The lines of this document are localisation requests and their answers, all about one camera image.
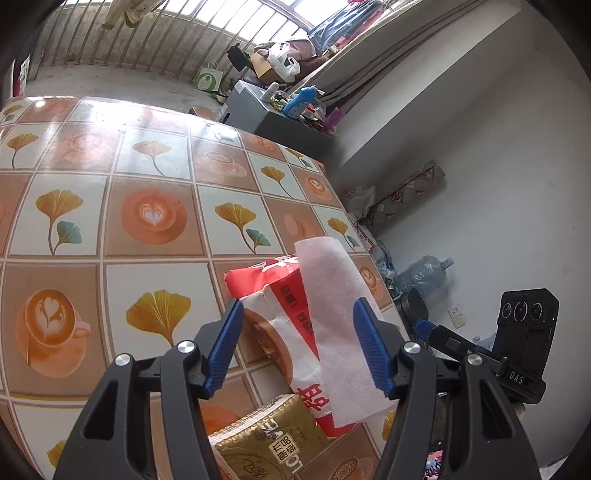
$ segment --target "blue gripper pad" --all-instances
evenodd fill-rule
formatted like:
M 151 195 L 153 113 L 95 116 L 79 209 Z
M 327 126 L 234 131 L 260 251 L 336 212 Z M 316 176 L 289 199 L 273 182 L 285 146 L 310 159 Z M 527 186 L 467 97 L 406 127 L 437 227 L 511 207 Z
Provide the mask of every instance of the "blue gripper pad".
M 392 379 L 394 376 L 392 356 L 376 328 L 374 322 L 378 321 L 365 298 L 355 301 L 353 305 L 353 325 L 365 355 L 365 360 L 368 363 L 369 371 L 374 379 L 374 385 L 383 391 L 386 397 L 391 397 L 396 389 L 396 384 Z
M 213 397 L 216 390 L 222 387 L 238 338 L 242 333 L 244 320 L 242 302 L 237 300 L 233 305 L 230 305 L 225 316 L 222 330 L 217 336 L 208 357 L 207 378 L 203 384 L 203 389 L 210 397 Z
M 429 342 L 429 335 L 436 327 L 434 323 L 429 322 L 429 320 L 419 320 L 417 323 L 414 324 L 414 334 L 418 336 L 423 342 Z

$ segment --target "gold snack package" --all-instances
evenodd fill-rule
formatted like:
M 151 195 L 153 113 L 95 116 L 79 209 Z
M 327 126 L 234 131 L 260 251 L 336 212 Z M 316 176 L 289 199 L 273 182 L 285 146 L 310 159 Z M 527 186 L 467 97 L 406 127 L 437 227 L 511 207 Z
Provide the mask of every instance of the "gold snack package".
M 287 480 L 329 440 L 298 395 L 280 395 L 209 437 L 231 480 Z

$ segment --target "white plastic bag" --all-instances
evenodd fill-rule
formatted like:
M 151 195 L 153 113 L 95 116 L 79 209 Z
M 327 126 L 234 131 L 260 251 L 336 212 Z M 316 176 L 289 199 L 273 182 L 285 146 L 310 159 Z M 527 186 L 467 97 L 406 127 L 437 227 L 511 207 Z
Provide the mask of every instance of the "white plastic bag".
M 355 215 L 355 219 L 359 220 L 366 216 L 369 212 L 369 207 L 375 203 L 375 187 L 368 189 L 364 187 L 357 187 L 349 190 L 341 198 L 343 207 L 347 212 Z
M 290 57 L 289 53 L 288 43 L 274 43 L 269 49 L 267 60 L 284 82 L 294 83 L 296 75 L 300 72 L 300 64 L 294 57 Z

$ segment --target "camera lens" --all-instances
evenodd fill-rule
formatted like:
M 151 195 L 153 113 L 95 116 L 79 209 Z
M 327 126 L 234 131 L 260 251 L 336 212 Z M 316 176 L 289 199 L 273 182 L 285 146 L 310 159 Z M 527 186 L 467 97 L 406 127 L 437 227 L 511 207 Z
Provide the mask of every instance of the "camera lens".
M 541 305 L 541 303 L 536 303 L 531 308 L 531 317 L 534 320 L 539 320 L 541 316 L 542 316 L 542 305 Z
M 513 317 L 518 322 L 522 322 L 525 318 L 525 315 L 527 315 L 527 303 L 521 301 L 517 305 L 515 305 L 515 313 L 513 314 Z
M 509 315 L 511 315 L 511 304 L 510 303 L 505 303 L 503 305 L 503 309 L 501 310 L 501 315 L 503 315 L 503 318 L 509 318 Z

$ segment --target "electrical outlet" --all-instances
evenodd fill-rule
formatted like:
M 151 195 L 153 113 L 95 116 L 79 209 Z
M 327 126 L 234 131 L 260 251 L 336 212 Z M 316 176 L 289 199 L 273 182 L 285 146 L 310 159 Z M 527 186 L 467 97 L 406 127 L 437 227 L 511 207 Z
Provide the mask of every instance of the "electrical outlet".
M 462 314 L 462 312 L 460 312 L 459 305 L 454 305 L 453 307 L 450 307 L 447 312 L 449 313 L 449 316 L 452 318 L 452 320 L 456 318 L 458 315 Z
M 458 330 L 459 327 L 463 327 L 466 324 L 464 315 L 459 314 L 456 318 L 452 319 L 453 326 Z

